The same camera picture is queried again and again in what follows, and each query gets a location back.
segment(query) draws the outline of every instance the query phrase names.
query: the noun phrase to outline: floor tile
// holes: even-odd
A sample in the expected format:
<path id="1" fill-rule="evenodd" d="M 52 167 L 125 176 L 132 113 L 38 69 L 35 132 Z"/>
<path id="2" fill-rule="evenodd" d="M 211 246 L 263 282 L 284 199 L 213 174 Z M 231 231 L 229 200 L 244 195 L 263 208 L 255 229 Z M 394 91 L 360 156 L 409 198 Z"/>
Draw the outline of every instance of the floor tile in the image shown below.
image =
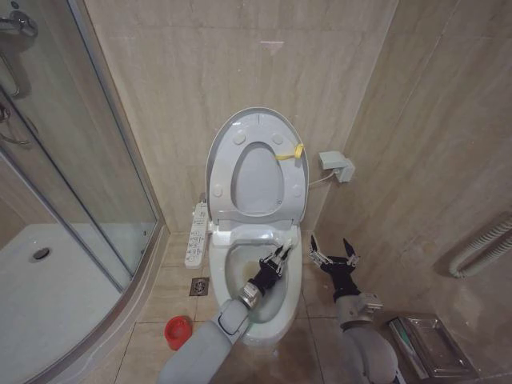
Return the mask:
<path id="1" fill-rule="evenodd" d="M 201 270 L 162 267 L 138 322 L 167 322 L 179 315 L 194 320 L 198 298 L 189 296 L 190 283 L 200 276 Z"/>
<path id="2" fill-rule="evenodd" d="M 333 283 L 315 264 L 305 264 L 302 268 L 302 292 L 310 318 L 336 317 Z"/>
<path id="3" fill-rule="evenodd" d="M 128 341 L 130 340 L 131 332 L 133 327 L 130 328 L 130 331 L 126 332 L 125 335 L 119 340 L 116 347 L 104 357 L 103 361 L 99 366 L 97 366 L 85 380 L 82 381 L 82 384 L 113 384 L 116 376 L 119 372 L 119 367 L 122 362 L 122 358 L 125 354 L 126 347 L 128 346 Z"/>
<path id="4" fill-rule="evenodd" d="M 304 293 L 301 291 L 301 295 L 298 298 L 297 304 L 297 318 L 307 318 L 306 302 L 304 301 Z"/>
<path id="5" fill-rule="evenodd" d="M 170 234 L 162 266 L 185 266 L 185 252 L 188 241 L 188 233 Z"/>
<path id="6" fill-rule="evenodd" d="M 296 319 L 275 347 L 250 348 L 241 342 L 237 343 L 213 382 L 322 382 L 308 320 Z"/>
<path id="7" fill-rule="evenodd" d="M 204 266 L 202 268 L 201 276 L 209 277 L 210 276 L 210 268 L 208 266 Z M 218 311 L 218 303 L 215 298 L 214 292 L 214 284 L 210 279 L 210 285 L 208 287 L 208 295 L 207 296 L 198 296 L 198 309 L 195 313 L 195 321 L 204 322 L 205 320 L 210 320 Z"/>
<path id="8" fill-rule="evenodd" d="M 311 234 L 313 232 L 310 230 L 303 230 L 301 232 L 302 239 L 302 264 L 313 264 L 309 253 L 310 253 L 310 242 L 311 242 Z"/>
<path id="9" fill-rule="evenodd" d="M 314 342 L 318 351 L 320 367 L 325 384 L 350 384 L 344 369 L 341 348 L 342 330 L 335 318 L 311 318 Z"/>
<path id="10" fill-rule="evenodd" d="M 137 323 L 115 384 L 155 383 L 173 351 L 163 336 L 164 322 Z"/>

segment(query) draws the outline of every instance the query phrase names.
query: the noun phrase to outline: toilet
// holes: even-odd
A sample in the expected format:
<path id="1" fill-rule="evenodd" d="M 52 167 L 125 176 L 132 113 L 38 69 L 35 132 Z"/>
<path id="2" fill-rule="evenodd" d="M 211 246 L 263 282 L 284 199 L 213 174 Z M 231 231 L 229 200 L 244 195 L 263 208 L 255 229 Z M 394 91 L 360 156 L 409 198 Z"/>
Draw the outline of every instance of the toilet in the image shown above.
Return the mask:
<path id="1" fill-rule="evenodd" d="M 224 124 L 208 155 L 208 253 L 218 304 L 238 296 L 259 271 L 261 257 L 289 238 L 295 244 L 282 278 L 250 312 L 250 327 L 242 338 L 250 346 L 278 342 L 297 310 L 302 278 L 299 225 L 309 178 L 306 153 L 295 154 L 301 144 L 295 128 L 278 112 L 249 108 Z"/>

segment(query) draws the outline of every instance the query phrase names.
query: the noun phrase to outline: bathroom wall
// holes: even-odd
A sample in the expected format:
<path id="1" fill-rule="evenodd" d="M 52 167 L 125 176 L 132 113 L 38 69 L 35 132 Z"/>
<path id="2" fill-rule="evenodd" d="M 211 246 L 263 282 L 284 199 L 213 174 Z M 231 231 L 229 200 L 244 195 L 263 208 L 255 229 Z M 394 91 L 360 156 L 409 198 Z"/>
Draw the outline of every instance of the bathroom wall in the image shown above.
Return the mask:
<path id="1" fill-rule="evenodd" d="M 0 249 L 29 224 L 54 222 L 34 194 L 0 158 Z"/>
<path id="2" fill-rule="evenodd" d="M 344 147 L 396 2 L 85 1 L 171 231 L 190 229 L 210 144 L 242 108 L 284 114 L 325 175 L 317 153 Z"/>
<path id="3" fill-rule="evenodd" d="M 484 378 L 512 375 L 512 254 L 466 280 L 449 253 L 512 203 L 512 1 L 400 1 L 316 228 L 362 256 L 388 310 L 436 312 Z"/>

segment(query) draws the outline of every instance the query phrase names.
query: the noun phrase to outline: yellow clip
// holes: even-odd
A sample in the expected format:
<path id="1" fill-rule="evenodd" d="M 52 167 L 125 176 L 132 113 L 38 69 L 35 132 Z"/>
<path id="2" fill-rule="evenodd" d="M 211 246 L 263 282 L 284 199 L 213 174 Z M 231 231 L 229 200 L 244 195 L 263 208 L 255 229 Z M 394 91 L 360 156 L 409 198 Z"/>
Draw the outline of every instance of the yellow clip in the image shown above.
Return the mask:
<path id="1" fill-rule="evenodd" d="M 301 158 L 303 151 L 304 151 L 304 144 L 300 143 L 300 144 L 297 144 L 297 146 L 295 147 L 294 154 L 276 154 L 275 158 L 277 160 L 288 160 L 289 158 Z"/>

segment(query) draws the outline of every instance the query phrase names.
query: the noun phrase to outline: red cup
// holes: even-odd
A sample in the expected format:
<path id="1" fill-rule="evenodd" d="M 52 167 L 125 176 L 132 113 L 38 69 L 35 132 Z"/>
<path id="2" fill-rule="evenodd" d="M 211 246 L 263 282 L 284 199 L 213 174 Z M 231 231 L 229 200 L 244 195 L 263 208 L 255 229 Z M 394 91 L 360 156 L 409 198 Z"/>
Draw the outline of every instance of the red cup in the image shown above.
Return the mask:
<path id="1" fill-rule="evenodd" d="M 176 316 L 169 320 L 163 331 L 167 344 L 172 350 L 179 350 L 185 342 L 192 336 L 192 325 L 186 316 Z"/>

